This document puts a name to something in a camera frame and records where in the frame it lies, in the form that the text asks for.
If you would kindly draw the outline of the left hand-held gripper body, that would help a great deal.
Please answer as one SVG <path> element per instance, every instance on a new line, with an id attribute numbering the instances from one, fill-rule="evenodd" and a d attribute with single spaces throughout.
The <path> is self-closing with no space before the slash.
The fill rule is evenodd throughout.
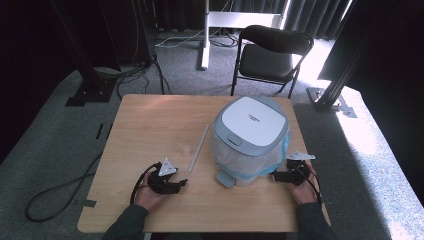
<path id="1" fill-rule="evenodd" d="M 177 169 L 168 159 L 165 159 L 156 177 L 156 188 L 159 194 L 174 194 L 178 192 L 178 184 L 169 181 L 176 172 Z"/>

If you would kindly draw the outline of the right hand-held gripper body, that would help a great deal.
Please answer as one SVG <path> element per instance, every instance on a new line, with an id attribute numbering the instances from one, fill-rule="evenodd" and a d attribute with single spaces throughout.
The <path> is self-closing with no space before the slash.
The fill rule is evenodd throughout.
<path id="1" fill-rule="evenodd" d="M 286 166 L 294 185 L 301 185 L 309 178 L 311 171 L 307 167 L 306 161 L 314 159 L 314 155 L 300 151 L 295 151 L 287 156 Z"/>

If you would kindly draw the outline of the white straw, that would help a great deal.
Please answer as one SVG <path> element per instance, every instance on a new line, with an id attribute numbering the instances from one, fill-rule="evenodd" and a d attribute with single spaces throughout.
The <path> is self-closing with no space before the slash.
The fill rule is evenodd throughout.
<path id="1" fill-rule="evenodd" d="M 192 171 L 194 169 L 194 166 L 195 166 L 196 161 L 197 161 L 197 158 L 198 158 L 198 156 L 200 154 L 202 145 L 203 145 L 203 143 L 205 141 L 205 138 L 206 138 L 206 135 L 208 133 L 209 128 L 210 128 L 210 124 L 206 124 L 205 129 L 204 129 L 204 131 L 202 133 L 202 136 L 200 138 L 200 141 L 199 141 L 199 143 L 197 145 L 196 151 L 194 152 L 193 157 L 192 157 L 192 160 L 190 162 L 190 165 L 189 165 L 189 168 L 188 168 L 188 172 L 189 173 L 192 173 Z"/>

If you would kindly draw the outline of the person's left hand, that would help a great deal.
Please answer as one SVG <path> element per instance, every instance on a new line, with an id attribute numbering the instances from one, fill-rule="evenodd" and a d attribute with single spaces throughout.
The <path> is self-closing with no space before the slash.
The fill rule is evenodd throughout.
<path id="1" fill-rule="evenodd" d="M 166 195 L 157 194 L 147 184 L 142 183 L 136 188 L 134 203 L 151 212 L 165 199 Z"/>

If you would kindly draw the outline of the person's right hand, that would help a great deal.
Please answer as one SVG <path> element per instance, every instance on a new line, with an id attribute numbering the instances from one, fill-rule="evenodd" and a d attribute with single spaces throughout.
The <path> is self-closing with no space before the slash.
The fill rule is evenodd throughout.
<path id="1" fill-rule="evenodd" d="M 315 185 L 314 185 L 316 172 L 311 165 L 308 165 L 308 169 L 310 171 L 309 177 L 301 185 L 299 186 L 296 186 L 293 184 L 287 185 L 295 202 L 298 205 L 318 202 L 318 197 L 317 197 L 317 193 L 315 191 Z"/>

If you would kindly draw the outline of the clear plastic bin liner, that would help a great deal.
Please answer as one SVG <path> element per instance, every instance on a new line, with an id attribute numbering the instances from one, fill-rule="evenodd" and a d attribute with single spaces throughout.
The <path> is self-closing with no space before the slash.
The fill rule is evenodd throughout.
<path id="1" fill-rule="evenodd" d="M 239 136 L 232 132 L 213 132 L 212 151 L 220 176 L 236 185 L 250 185 L 257 177 L 278 169 L 286 160 L 290 132 L 253 132 Z"/>

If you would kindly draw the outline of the black stand with silver base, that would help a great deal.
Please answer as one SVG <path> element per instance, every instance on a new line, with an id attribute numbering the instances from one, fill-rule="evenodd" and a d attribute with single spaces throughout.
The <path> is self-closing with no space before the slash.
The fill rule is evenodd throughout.
<path id="1" fill-rule="evenodd" d="M 317 112 L 335 112 L 346 108 L 340 101 L 343 88 L 354 77 L 367 56 L 379 46 L 384 22 L 396 0 L 352 0 L 341 24 L 339 35 L 319 78 L 328 80 L 325 89 L 309 87 L 307 92 Z"/>

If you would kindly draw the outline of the black folding chair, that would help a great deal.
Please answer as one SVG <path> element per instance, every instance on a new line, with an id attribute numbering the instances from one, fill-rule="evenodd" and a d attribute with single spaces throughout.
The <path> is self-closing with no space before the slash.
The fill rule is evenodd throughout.
<path id="1" fill-rule="evenodd" d="M 301 64 L 313 46 L 314 39 L 303 32 L 261 25 L 246 27 L 238 38 L 230 95 L 234 95 L 238 80 L 246 79 L 279 85 L 279 93 L 291 82 L 291 97 Z"/>

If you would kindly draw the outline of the black metal stand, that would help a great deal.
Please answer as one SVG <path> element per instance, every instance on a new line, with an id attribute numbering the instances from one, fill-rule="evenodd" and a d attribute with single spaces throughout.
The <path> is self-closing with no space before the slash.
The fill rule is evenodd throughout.
<path id="1" fill-rule="evenodd" d="M 63 0 L 47 0 L 47 2 L 55 29 L 82 77 L 77 92 L 73 97 L 68 98 L 66 106 L 83 107 L 87 102 L 108 102 L 117 79 L 101 78 L 92 67 L 83 43 L 67 14 Z"/>

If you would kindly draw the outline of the dark curtain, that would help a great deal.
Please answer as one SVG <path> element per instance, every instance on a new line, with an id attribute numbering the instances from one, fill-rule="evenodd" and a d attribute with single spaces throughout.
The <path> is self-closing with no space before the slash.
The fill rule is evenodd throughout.
<path id="1" fill-rule="evenodd" d="M 283 28 L 316 39 L 338 37 L 354 0 L 228 0 L 228 10 L 248 13 L 283 13 Z"/>

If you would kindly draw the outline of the white desk frame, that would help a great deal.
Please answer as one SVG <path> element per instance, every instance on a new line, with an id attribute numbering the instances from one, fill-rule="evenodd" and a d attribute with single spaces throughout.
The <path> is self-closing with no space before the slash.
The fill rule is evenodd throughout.
<path id="1" fill-rule="evenodd" d="M 211 11 L 209 1 L 204 0 L 204 36 L 200 61 L 200 68 L 206 70 L 209 67 L 211 42 L 209 39 L 210 28 L 233 28 L 242 29 L 249 25 L 262 25 L 282 29 L 286 20 L 288 6 L 291 0 L 283 4 L 280 13 L 255 13 L 255 12 L 224 12 Z"/>

